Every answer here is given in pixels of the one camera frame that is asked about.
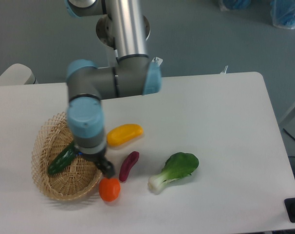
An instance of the gray floor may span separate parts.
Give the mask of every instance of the gray floor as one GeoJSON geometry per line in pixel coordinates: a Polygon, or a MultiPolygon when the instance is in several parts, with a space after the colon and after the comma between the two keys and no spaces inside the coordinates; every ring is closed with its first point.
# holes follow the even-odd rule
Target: gray floor
{"type": "MultiPolygon", "coordinates": [[[[295,101],[295,30],[272,26],[267,1],[220,12],[213,0],[142,0],[151,25],[150,56],[164,59],[164,77],[257,71],[277,118],[295,101]]],[[[67,65],[91,59],[106,66],[95,35],[99,17],[72,19],[63,0],[0,0],[0,75],[14,63],[40,83],[64,82],[67,65]]],[[[295,119],[287,126],[295,136],[295,119]]],[[[283,136],[287,151],[295,143],[283,136]]]]}

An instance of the white table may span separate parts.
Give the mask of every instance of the white table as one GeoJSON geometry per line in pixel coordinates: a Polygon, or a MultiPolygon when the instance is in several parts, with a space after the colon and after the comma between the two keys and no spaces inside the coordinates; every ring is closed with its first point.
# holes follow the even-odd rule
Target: white table
{"type": "Polygon", "coordinates": [[[108,151],[118,169],[140,159],[117,202],[59,203],[31,177],[41,125],[66,110],[66,85],[0,87],[0,233],[234,234],[295,228],[284,199],[295,181],[258,73],[164,78],[160,93],[103,101],[107,131],[124,123],[145,136],[108,151]],[[148,177],[176,152],[195,154],[193,176],[149,192],[148,177]]]}

